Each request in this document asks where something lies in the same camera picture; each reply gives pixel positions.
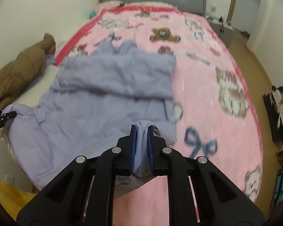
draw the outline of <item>folded blanket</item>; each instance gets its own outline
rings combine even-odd
[[[25,87],[44,73],[45,55],[55,53],[55,40],[45,33],[44,39],[19,53],[16,60],[0,69],[0,109],[18,98]]]
[[[0,204],[16,220],[19,211],[35,197],[36,194],[16,189],[8,182],[0,181]]]
[[[172,113],[173,56],[138,51],[132,41],[119,48],[104,42],[90,56],[66,58],[39,106],[9,105],[6,125],[17,161],[38,189],[79,155],[92,158],[138,128],[134,176],[117,178],[122,194],[152,177],[147,157],[150,125],[167,144],[176,141]]]

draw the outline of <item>teddy bear print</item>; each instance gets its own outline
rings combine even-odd
[[[148,18],[150,17],[150,12],[142,11],[141,13],[137,13],[134,17]]]
[[[172,35],[169,28],[153,28],[154,35],[150,36],[150,41],[155,42],[157,40],[168,40],[173,42],[180,42],[181,38],[177,35]]]
[[[260,183],[260,165],[253,171],[248,171],[245,175],[244,194],[254,202],[259,190]]]

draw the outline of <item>nightstand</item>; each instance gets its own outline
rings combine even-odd
[[[215,31],[215,33],[219,35],[219,38],[223,41],[226,47],[229,47],[232,42],[232,39],[235,33],[235,29],[231,27],[230,25],[228,25],[227,22],[224,22],[223,23],[224,32],[220,33],[220,29],[222,27],[221,22],[219,22],[217,19],[210,19],[208,20],[208,22],[211,28],[213,29],[213,31]]]

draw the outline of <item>wall socket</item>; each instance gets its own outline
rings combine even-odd
[[[15,185],[15,178],[11,175],[5,175],[5,181],[11,185]]]
[[[215,13],[216,10],[217,10],[217,6],[214,5],[214,4],[212,4],[212,5],[211,5],[211,12]]]

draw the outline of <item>yellow blanket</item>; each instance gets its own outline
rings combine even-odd
[[[36,194],[17,190],[8,182],[0,181],[0,203],[11,217],[16,220],[19,211]]]

